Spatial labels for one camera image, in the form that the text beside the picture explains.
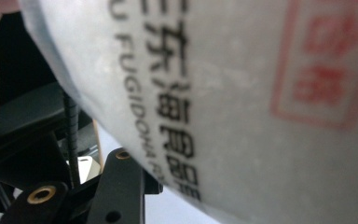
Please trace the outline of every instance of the black cable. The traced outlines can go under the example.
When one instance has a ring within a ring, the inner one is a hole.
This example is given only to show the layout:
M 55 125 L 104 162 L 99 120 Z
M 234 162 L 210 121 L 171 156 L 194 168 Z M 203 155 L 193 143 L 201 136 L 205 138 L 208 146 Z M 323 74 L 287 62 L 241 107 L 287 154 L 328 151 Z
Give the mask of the black cable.
M 71 172 L 72 187 L 80 185 L 79 168 L 77 161 L 77 129 L 78 129 L 78 109 L 76 102 L 65 92 L 63 92 L 63 104 L 66 116 L 66 142 L 68 151 L 69 168 Z

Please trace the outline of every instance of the red stamp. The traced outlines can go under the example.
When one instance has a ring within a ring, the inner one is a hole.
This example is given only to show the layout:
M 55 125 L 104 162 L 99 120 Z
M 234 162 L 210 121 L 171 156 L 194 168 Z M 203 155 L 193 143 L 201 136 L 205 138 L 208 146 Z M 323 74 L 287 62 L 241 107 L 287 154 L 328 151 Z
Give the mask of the red stamp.
M 290 0 L 272 114 L 350 128 L 358 118 L 358 0 Z

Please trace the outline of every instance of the white plastic bag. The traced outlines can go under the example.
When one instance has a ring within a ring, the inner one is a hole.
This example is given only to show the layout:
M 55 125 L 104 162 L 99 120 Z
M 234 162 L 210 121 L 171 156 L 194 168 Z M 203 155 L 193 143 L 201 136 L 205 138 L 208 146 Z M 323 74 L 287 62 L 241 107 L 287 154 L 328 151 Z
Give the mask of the white plastic bag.
M 21 0 L 57 78 L 223 223 L 358 223 L 358 0 Z

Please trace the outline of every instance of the screw hole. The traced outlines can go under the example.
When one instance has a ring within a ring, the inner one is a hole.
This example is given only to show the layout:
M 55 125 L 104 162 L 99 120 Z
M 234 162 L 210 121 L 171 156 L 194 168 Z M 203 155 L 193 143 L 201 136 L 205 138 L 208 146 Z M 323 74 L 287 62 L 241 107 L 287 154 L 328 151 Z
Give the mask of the screw hole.
M 116 154 L 116 158 L 119 160 L 126 160 L 130 157 L 130 154 L 126 151 L 120 151 L 118 154 Z
M 44 189 L 38 193 L 36 193 L 36 195 L 34 196 L 35 199 L 37 200 L 41 200 L 41 199 L 44 199 L 46 198 L 47 196 L 49 195 L 49 191 Z
M 113 211 L 108 213 L 105 219 L 108 223 L 116 223 L 121 219 L 121 214 L 118 211 Z

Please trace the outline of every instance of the brass grommet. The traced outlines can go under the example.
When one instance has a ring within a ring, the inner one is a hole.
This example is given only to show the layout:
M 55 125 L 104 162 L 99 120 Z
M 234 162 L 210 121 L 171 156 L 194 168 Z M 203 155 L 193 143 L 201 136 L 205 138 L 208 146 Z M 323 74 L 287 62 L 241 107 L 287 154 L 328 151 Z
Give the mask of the brass grommet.
M 131 156 L 127 151 L 119 151 L 116 154 L 116 158 L 118 158 L 119 160 L 126 160 L 129 159 Z
M 55 192 L 56 188 L 54 186 L 40 187 L 28 196 L 27 202 L 30 204 L 45 203 L 54 196 Z

